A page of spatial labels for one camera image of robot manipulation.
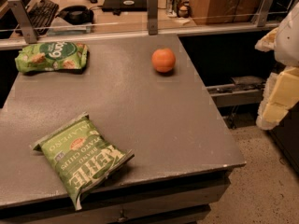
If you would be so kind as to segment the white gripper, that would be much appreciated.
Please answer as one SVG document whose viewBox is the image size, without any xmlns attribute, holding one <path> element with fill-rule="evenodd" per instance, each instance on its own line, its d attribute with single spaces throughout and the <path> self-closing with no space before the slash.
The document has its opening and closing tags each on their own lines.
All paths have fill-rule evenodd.
<svg viewBox="0 0 299 224">
<path fill-rule="evenodd" d="M 296 4 L 278 28 L 274 28 L 255 44 L 259 51 L 274 49 L 275 59 L 287 67 L 266 80 L 263 100 L 258 109 L 256 125 L 272 130 L 299 102 L 299 4 Z"/>
</svg>

